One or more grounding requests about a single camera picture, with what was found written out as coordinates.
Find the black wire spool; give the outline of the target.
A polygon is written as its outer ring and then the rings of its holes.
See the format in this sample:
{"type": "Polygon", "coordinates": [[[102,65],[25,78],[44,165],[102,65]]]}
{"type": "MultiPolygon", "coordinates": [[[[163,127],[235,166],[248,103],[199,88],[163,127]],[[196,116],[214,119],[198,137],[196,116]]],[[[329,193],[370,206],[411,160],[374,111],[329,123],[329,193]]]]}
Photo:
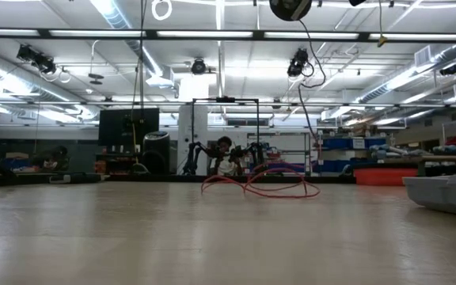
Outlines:
{"type": "Polygon", "coordinates": [[[312,0],[269,0],[271,11],[283,21],[299,21],[308,14],[312,0]]]}

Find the person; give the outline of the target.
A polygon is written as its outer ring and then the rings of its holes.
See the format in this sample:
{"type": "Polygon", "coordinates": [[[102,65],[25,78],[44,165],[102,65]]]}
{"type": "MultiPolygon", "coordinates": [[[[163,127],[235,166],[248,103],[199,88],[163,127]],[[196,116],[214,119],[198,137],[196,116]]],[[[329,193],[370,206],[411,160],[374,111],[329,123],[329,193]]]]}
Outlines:
{"type": "Polygon", "coordinates": [[[220,176],[234,176],[237,174],[239,163],[236,160],[232,160],[228,155],[232,147],[232,140],[227,136],[223,136],[218,139],[216,146],[222,156],[211,160],[211,173],[220,176]]]}
{"type": "Polygon", "coordinates": [[[69,169],[69,164],[68,149],[64,146],[45,150],[37,154],[32,160],[32,165],[43,171],[66,171],[69,169]]]}

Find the blue storage bin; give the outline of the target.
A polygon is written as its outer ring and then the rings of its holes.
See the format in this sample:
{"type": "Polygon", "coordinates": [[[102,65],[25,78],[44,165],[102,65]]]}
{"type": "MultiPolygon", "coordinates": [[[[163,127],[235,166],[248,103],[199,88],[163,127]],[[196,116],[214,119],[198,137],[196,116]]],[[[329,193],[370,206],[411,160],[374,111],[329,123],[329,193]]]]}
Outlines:
{"type": "Polygon", "coordinates": [[[13,172],[34,172],[35,168],[27,158],[5,158],[2,165],[13,172]]]}
{"type": "Polygon", "coordinates": [[[385,143],[385,139],[377,138],[328,138],[323,140],[322,146],[327,150],[364,150],[385,143]]]}
{"type": "Polygon", "coordinates": [[[273,162],[268,164],[269,169],[274,169],[276,172],[279,173],[304,173],[305,167],[303,164],[294,164],[294,163],[287,163],[287,162],[273,162]]]}
{"type": "Polygon", "coordinates": [[[322,165],[312,162],[312,171],[314,173],[341,173],[347,165],[355,165],[356,161],[349,160],[324,160],[322,165]]]}

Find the black monitor screen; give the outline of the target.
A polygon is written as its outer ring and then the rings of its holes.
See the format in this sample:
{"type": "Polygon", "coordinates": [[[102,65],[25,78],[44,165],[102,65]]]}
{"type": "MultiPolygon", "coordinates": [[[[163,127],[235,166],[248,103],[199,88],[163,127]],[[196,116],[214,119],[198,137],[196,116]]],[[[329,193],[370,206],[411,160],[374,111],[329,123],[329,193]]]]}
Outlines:
{"type": "Polygon", "coordinates": [[[100,111],[99,146],[141,144],[146,134],[159,129],[158,108],[100,111]]]}

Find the black vertical pole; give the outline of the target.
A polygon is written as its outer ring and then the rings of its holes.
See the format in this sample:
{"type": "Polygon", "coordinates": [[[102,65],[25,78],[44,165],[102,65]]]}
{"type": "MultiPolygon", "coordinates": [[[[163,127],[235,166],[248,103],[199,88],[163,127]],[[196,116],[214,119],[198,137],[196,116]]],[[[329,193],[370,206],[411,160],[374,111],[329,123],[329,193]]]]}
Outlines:
{"type": "Polygon", "coordinates": [[[143,71],[145,70],[143,64],[143,25],[146,15],[146,0],[140,0],[140,36],[139,36],[139,107],[144,109],[144,87],[143,87],[143,71]]]}

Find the red plastic bin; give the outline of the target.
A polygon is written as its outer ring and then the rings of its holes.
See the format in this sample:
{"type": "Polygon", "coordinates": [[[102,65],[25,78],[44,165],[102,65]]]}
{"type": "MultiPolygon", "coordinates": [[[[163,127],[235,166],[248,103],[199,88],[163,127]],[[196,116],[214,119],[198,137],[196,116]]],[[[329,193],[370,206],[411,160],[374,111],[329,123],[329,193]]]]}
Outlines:
{"type": "Polygon", "coordinates": [[[404,177],[415,177],[418,169],[371,168],[353,171],[356,184],[371,186],[403,186],[404,177]]]}

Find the white ceiling air vent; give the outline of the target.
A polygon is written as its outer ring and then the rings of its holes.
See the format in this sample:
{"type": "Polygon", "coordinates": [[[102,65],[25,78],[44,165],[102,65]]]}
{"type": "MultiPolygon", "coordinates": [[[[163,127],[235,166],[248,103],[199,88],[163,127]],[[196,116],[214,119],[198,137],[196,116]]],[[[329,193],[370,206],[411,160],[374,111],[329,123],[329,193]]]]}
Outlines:
{"type": "Polygon", "coordinates": [[[424,67],[431,63],[431,47],[428,45],[414,54],[415,67],[424,67]]]}

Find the grey tool kit case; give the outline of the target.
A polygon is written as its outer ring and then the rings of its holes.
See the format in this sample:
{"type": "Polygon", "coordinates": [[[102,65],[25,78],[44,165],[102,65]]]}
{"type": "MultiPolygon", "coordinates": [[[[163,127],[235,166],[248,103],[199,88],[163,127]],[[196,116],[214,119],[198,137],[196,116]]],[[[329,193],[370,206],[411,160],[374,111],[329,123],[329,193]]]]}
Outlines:
{"type": "Polygon", "coordinates": [[[456,214],[456,175],[404,177],[407,195],[414,203],[435,211],[456,214]]]}

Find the black background rig frame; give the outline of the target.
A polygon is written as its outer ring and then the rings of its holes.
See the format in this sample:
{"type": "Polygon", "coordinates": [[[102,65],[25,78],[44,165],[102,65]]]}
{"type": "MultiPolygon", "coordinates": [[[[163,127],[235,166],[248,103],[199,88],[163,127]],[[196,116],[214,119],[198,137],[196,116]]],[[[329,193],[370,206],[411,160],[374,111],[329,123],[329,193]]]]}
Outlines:
{"type": "Polygon", "coordinates": [[[217,105],[223,104],[238,104],[245,105],[246,102],[254,102],[256,104],[256,143],[260,142],[260,102],[258,99],[237,99],[235,97],[209,97],[209,98],[192,98],[191,102],[191,142],[195,143],[195,104],[197,101],[214,102],[217,105]]]}

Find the black aluminium table frame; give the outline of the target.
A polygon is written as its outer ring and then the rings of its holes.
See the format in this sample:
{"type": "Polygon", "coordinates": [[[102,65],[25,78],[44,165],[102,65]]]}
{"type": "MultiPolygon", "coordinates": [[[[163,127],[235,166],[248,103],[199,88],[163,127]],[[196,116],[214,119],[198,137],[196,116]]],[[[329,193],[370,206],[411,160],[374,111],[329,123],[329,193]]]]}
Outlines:
{"type": "MultiPolygon", "coordinates": [[[[112,182],[166,182],[166,183],[201,183],[210,179],[207,176],[178,175],[111,175],[95,173],[21,173],[13,177],[0,175],[0,187],[27,184],[91,184],[102,181],[112,182]]],[[[253,183],[291,184],[301,182],[302,178],[264,176],[253,180],[253,183]]],[[[354,177],[304,177],[304,181],[313,184],[355,184],[354,177]]]]}

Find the black overhead frame beam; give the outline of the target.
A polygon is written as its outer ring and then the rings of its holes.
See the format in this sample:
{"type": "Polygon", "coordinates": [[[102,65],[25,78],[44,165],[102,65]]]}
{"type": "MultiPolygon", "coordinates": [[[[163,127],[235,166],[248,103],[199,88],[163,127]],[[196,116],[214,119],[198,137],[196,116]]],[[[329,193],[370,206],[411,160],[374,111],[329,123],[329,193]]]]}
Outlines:
{"type": "Polygon", "coordinates": [[[376,32],[0,28],[0,38],[42,40],[218,40],[376,43],[376,32]]]}

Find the silver ceiling air duct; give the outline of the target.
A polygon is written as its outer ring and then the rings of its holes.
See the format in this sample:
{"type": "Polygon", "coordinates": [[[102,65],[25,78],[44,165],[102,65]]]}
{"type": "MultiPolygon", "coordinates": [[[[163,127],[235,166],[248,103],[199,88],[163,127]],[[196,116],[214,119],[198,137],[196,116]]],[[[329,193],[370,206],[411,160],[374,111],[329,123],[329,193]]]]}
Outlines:
{"type": "MultiPolygon", "coordinates": [[[[91,4],[108,22],[112,29],[125,30],[132,29],[123,11],[117,4],[117,0],[90,0],[91,4]]],[[[139,40],[125,40],[124,43],[139,57],[139,40]]],[[[143,64],[150,76],[162,76],[162,69],[152,58],[148,50],[143,45],[143,64]]]]}

